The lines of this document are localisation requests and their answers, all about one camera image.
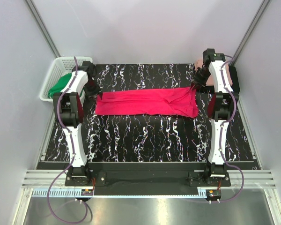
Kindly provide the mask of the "red t-shirt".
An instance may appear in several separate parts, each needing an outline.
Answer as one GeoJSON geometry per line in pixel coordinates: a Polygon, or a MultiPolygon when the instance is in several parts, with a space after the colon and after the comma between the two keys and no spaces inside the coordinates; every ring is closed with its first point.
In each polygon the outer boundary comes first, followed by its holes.
{"type": "Polygon", "coordinates": [[[195,90],[191,88],[147,89],[105,92],[97,98],[97,115],[179,115],[199,114],[195,90]]]}

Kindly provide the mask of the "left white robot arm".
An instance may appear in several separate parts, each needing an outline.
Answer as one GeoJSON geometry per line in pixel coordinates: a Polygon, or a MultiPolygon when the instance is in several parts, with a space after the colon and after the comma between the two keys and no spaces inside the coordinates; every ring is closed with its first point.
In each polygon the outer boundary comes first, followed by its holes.
{"type": "Polygon", "coordinates": [[[74,62],[70,80],[60,92],[53,94],[52,99],[55,118],[62,127],[69,149],[70,163],[65,168],[66,185],[86,186],[92,184],[94,178],[87,163],[81,135],[84,110],[80,93],[85,92],[90,98],[102,98],[103,92],[94,80],[95,65],[91,61],[84,61],[81,66],[77,59],[74,62]]]}

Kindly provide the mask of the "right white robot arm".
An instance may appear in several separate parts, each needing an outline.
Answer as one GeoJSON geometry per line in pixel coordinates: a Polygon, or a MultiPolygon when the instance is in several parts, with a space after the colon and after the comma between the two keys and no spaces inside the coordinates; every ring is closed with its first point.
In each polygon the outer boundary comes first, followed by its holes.
{"type": "Polygon", "coordinates": [[[227,63],[223,53],[206,49],[203,52],[203,66],[197,69],[191,84],[192,90],[198,90],[206,86],[209,77],[214,81],[214,94],[207,109],[212,128],[210,153],[203,172],[189,173],[191,187],[229,187],[227,170],[239,169],[229,164],[225,157],[227,129],[235,116],[238,101],[238,93],[234,93],[228,80],[225,69],[227,63]]]}

